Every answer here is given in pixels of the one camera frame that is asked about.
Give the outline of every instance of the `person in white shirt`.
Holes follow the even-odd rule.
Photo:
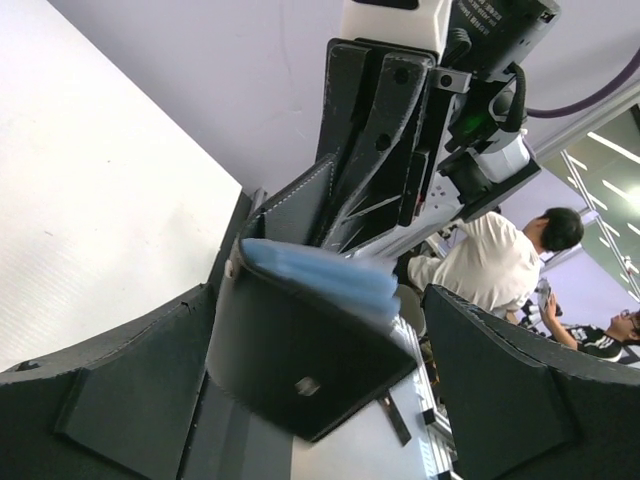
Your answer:
[[[516,323],[520,310],[538,284],[540,255],[576,246],[584,235],[580,215],[568,208],[551,208],[523,230],[502,215],[489,212],[458,224],[467,238],[443,259],[423,255],[399,260],[399,281],[424,292],[428,284],[442,285],[486,312]]]

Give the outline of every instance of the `person in black shirt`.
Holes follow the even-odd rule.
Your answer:
[[[593,325],[562,325],[556,310],[557,300],[552,293],[542,321],[553,340],[573,350],[617,362],[624,345],[640,342],[640,311],[623,310],[611,319],[609,328],[603,330]]]

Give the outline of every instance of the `white t-shirt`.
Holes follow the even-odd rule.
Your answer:
[[[409,279],[420,290],[429,283],[442,285],[487,312],[519,310],[540,275],[540,257],[531,240],[494,212],[458,228],[467,238],[444,260],[412,258]]]

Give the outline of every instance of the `man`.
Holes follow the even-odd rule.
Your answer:
[[[487,312],[517,323],[515,312],[531,296],[540,274],[540,254],[576,246],[584,235],[580,215],[551,208],[518,230],[502,215],[489,212],[458,228],[467,238],[443,260],[403,256],[396,267],[401,283],[423,292],[442,285]]]
[[[611,319],[609,328],[603,330],[593,325],[562,325],[556,310],[557,300],[551,294],[542,321],[553,340],[572,350],[617,362],[622,356],[622,347],[640,343],[640,311],[623,310]]]

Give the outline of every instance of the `black t-shirt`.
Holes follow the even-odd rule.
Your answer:
[[[578,342],[578,351],[611,362],[622,356],[622,343],[611,338],[604,330],[593,325],[572,325],[564,327]]]

